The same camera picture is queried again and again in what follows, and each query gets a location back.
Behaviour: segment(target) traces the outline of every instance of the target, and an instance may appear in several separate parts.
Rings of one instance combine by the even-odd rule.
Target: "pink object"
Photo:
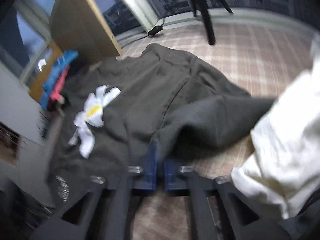
[[[66,79],[66,76],[68,74],[70,66],[67,66],[61,73],[60,77],[58,78],[56,84],[54,85],[54,88],[50,94],[50,99],[52,101],[59,101],[62,98],[62,95],[60,95],[60,92],[64,85],[64,80]]]

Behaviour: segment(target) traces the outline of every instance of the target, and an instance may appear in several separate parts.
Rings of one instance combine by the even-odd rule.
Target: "white wall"
[[[40,145],[40,105],[0,61],[0,122]]]

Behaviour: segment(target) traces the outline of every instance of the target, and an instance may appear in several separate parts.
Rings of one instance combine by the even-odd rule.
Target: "wooden board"
[[[49,25],[54,42],[62,50],[78,51],[83,65],[122,52],[94,0],[56,0]]]
[[[54,42],[50,42],[48,47],[52,50],[52,53],[46,60],[47,65],[42,67],[42,71],[36,75],[35,80],[29,87],[29,95],[38,103],[40,102],[43,93],[42,84],[47,81],[51,72],[51,67],[56,62],[57,58],[61,57],[63,54],[62,50]]]

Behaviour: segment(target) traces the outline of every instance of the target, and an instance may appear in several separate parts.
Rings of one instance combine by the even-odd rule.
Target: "white object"
[[[315,44],[311,53],[319,51]],[[262,203],[278,204],[283,219],[297,215],[320,186],[320,54],[312,72],[291,83],[251,131],[255,147],[241,168],[236,188]]]
[[[98,87],[96,94],[90,93],[84,103],[84,111],[79,112],[73,121],[74,125],[78,128],[69,140],[69,145],[76,145],[78,137],[80,137],[80,154],[86,159],[89,157],[94,146],[94,136],[88,128],[87,123],[95,127],[102,127],[104,125],[102,120],[103,108],[120,94],[118,88],[112,88],[110,92],[106,93],[107,87]]]

